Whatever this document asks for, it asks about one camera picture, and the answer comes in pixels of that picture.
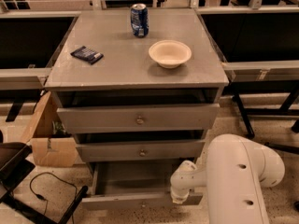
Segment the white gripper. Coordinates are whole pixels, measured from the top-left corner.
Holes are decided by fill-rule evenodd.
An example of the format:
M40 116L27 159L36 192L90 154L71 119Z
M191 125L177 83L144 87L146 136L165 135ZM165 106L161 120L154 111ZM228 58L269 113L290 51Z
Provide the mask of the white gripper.
M205 185L206 171L199 170L192 161L184 161L170 177L170 195L173 203L185 203L192 189Z

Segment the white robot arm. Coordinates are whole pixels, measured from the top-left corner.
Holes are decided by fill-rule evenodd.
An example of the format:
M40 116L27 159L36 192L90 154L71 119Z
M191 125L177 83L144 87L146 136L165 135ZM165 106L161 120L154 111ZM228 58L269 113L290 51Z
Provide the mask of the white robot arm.
M262 189L285 175L275 150L247 138L222 134L209 144L206 168L184 161L171 175L174 203L187 201L191 189L206 187L209 224L269 224Z

